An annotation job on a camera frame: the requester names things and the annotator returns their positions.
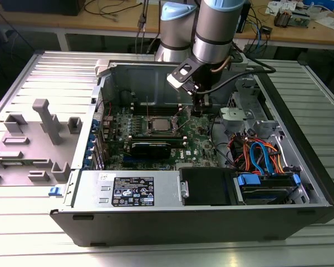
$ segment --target motherboard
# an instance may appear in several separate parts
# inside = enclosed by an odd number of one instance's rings
[[[106,170],[178,170],[216,167],[209,140],[208,115],[194,117],[190,107],[112,107],[103,135]]]

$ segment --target warning label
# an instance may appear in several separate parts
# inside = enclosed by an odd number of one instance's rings
[[[154,206],[154,178],[115,177],[112,193],[114,207]]]

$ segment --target blue cable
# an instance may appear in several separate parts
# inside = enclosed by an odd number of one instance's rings
[[[273,167],[272,167],[272,164],[269,162],[269,159],[268,159],[268,151],[267,151],[267,148],[260,142],[255,142],[251,145],[250,147],[250,158],[251,158],[251,162],[252,164],[255,166],[256,169],[258,169],[262,175],[265,174],[265,172],[263,171],[263,169],[257,165],[256,161],[255,161],[255,155],[254,155],[254,148],[259,145],[263,151],[263,154],[264,154],[264,158],[265,158],[265,163],[266,163],[266,168],[267,168],[267,171],[270,173],[270,174],[273,174],[274,173],[274,170],[273,170]]]
[[[258,41],[257,41],[257,46],[256,46],[256,50],[260,47],[260,43],[261,43],[261,33],[260,33],[260,29],[257,27],[257,25],[255,23],[253,23],[252,21],[248,21],[248,23],[252,24],[255,26],[255,28],[257,29],[257,35],[258,35]]]

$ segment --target robotic arm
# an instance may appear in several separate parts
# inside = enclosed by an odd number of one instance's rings
[[[181,61],[188,56],[189,43],[193,42],[192,55],[167,80],[175,89],[183,88],[193,97],[195,115],[207,103],[208,95],[201,92],[209,91],[219,81],[229,60],[243,3],[244,0],[202,0],[199,14],[195,14],[194,6],[177,3],[163,6],[163,31],[157,57],[161,61]]]

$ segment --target chip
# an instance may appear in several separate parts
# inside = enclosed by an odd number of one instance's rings
[[[154,131],[168,131],[170,130],[170,122],[166,118],[155,118],[152,120],[152,127]]]

